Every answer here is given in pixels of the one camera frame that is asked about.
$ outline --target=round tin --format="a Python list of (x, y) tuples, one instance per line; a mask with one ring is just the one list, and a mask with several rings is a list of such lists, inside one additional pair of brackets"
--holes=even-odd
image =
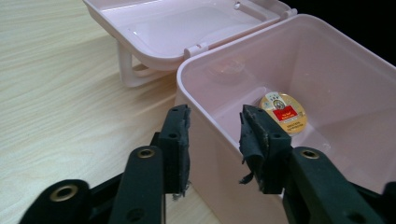
[(265, 110), (290, 136), (300, 133), (306, 126), (307, 117), (303, 107), (283, 92), (265, 94), (259, 108)]

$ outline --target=dark background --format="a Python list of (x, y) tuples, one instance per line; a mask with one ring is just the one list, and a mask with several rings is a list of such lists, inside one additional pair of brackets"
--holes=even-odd
[(396, 7), (386, 1), (281, 0), (318, 17), (396, 66)]

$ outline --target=wooden table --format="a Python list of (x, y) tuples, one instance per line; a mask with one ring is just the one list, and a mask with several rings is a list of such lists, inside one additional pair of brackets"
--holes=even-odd
[[(176, 76), (119, 78), (116, 40), (82, 1), (0, 2), (0, 223), (18, 223), (64, 179), (97, 186), (123, 172), (174, 105)], [(219, 223), (193, 188), (168, 223)]]

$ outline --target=wood grain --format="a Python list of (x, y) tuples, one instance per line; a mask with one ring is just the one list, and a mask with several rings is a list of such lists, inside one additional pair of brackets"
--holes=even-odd
[[(116, 40), (82, 1), (0, 2), (0, 223), (18, 223), (48, 186), (94, 187), (121, 173), (173, 106), (176, 76), (119, 78)], [(219, 223), (193, 187), (168, 223)]]

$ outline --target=plastic container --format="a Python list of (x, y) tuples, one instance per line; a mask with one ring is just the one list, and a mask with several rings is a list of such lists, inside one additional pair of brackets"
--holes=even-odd
[[(175, 72), (190, 56), (295, 15), (277, 0), (84, 0), (118, 42), (129, 87)], [(142, 64), (133, 67), (133, 55)]]
[(191, 182), (223, 223), (287, 223), (278, 196), (238, 185), (242, 105), (269, 91), (295, 98), (308, 124), (294, 147), (325, 152), (351, 182), (396, 180), (396, 68), (308, 15), (194, 56), (177, 71), (176, 105), (191, 107)]

